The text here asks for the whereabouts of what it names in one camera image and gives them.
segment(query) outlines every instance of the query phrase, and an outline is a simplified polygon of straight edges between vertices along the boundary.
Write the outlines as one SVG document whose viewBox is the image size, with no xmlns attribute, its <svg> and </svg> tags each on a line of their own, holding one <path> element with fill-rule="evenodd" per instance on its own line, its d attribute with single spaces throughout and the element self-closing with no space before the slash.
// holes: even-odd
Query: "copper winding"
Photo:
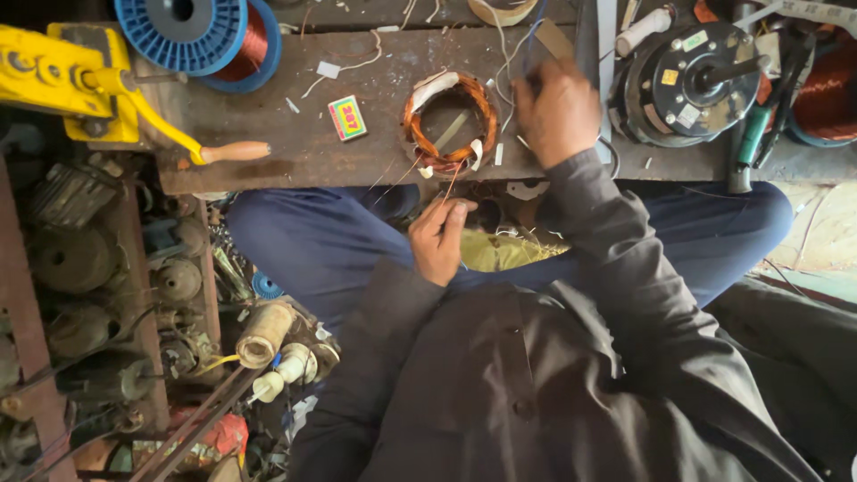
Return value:
<svg viewBox="0 0 857 482">
<path fill-rule="evenodd" d="M 494 140 L 497 136 L 497 113 L 491 103 L 488 102 L 484 87 L 476 79 L 459 74 L 458 83 L 452 89 L 460 89 L 476 102 L 478 117 L 484 122 L 482 151 L 487 153 L 494 147 Z M 476 154 L 473 152 L 473 148 L 468 145 L 441 156 L 434 144 L 426 138 L 420 129 L 422 119 L 419 111 L 428 102 L 417 112 L 411 112 L 413 104 L 413 97 L 408 97 L 405 102 L 405 116 L 402 122 L 405 128 L 405 139 L 417 145 L 414 154 L 422 157 L 427 166 L 432 166 L 438 172 L 457 171 L 463 162 Z"/>
<path fill-rule="evenodd" d="M 817 59 L 793 111 L 808 135 L 829 141 L 857 137 L 857 41 Z"/>
<path fill-rule="evenodd" d="M 237 82 L 259 71 L 267 54 L 265 22 L 252 3 L 247 3 L 247 32 L 238 53 L 223 69 L 212 75 L 222 81 Z"/>
</svg>

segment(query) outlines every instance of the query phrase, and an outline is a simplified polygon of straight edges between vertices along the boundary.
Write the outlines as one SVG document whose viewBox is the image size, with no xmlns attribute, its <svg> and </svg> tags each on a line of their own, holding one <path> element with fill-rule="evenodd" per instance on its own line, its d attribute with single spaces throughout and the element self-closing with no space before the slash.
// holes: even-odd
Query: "black electric motor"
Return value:
<svg viewBox="0 0 857 482">
<path fill-rule="evenodd" d="M 753 37 L 730 23 L 654 33 L 616 76 L 610 122 L 652 146 L 708 142 L 745 116 L 769 64 Z"/>
</svg>

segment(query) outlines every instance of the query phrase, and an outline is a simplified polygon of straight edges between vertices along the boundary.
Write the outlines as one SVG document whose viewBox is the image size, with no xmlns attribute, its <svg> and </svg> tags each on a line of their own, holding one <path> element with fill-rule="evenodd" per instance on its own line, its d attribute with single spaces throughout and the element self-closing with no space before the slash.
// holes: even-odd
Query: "hand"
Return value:
<svg viewBox="0 0 857 482">
<path fill-rule="evenodd" d="M 476 203 L 464 199 L 435 199 L 408 228 L 414 269 L 426 280 L 446 286 L 461 263 L 461 230 Z"/>
<path fill-rule="evenodd" d="M 544 169 L 595 146 L 601 102 L 571 58 L 543 63 L 542 92 L 533 98 L 524 79 L 515 79 L 515 103 L 524 137 Z"/>
</svg>

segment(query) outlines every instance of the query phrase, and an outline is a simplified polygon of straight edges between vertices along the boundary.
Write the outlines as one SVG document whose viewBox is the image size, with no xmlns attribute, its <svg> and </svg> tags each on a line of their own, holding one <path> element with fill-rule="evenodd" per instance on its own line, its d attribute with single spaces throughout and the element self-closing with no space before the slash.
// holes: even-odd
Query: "yellow wire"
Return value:
<svg viewBox="0 0 857 482">
<path fill-rule="evenodd" d="M 206 373 L 207 371 L 211 371 L 211 370 L 217 368 L 218 366 L 220 366 L 226 362 L 238 361 L 240 359 L 241 359 L 241 357 L 239 357 L 238 355 L 230 355 L 228 357 L 221 357 L 216 362 L 214 362 L 214 363 L 210 364 L 209 366 L 203 368 L 202 370 L 199 370 L 196 373 L 194 373 L 194 377 L 198 377 L 199 375 L 202 375 L 203 373 Z"/>
</svg>

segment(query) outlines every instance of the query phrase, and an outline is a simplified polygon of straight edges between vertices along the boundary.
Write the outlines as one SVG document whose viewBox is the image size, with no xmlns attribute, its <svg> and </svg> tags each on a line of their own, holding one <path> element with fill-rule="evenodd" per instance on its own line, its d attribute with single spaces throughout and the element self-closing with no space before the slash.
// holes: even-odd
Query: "person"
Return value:
<svg viewBox="0 0 857 482">
<path fill-rule="evenodd" d="M 785 236 L 788 200 L 762 183 L 620 192 L 593 148 L 597 93 L 571 59 L 539 75 L 537 98 L 515 82 L 518 121 L 563 255 L 464 270 L 462 199 L 432 202 L 410 248 L 353 190 L 236 199 L 236 247 L 342 347 L 290 478 L 820 480 L 699 309 Z"/>
</svg>

